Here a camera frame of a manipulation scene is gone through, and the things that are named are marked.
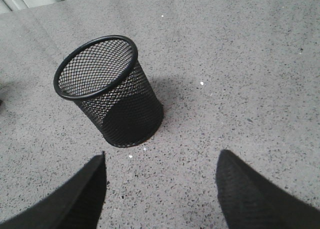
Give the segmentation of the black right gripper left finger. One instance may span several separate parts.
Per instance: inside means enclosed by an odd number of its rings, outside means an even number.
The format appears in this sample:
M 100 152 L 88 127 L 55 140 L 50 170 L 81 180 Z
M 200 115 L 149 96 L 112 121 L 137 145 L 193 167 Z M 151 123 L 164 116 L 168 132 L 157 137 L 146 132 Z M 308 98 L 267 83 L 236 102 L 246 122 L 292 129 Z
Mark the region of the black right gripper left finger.
M 95 229 L 107 190 L 105 154 L 94 156 L 49 196 L 1 223 L 2 229 Z

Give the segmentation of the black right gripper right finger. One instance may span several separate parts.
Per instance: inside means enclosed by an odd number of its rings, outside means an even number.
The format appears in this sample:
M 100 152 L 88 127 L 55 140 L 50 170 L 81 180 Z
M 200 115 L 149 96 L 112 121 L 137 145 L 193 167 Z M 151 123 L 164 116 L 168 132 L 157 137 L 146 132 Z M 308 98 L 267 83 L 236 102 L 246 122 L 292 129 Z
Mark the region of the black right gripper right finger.
M 220 152 L 217 198 L 230 229 L 318 229 L 320 211 L 285 192 L 232 151 Z

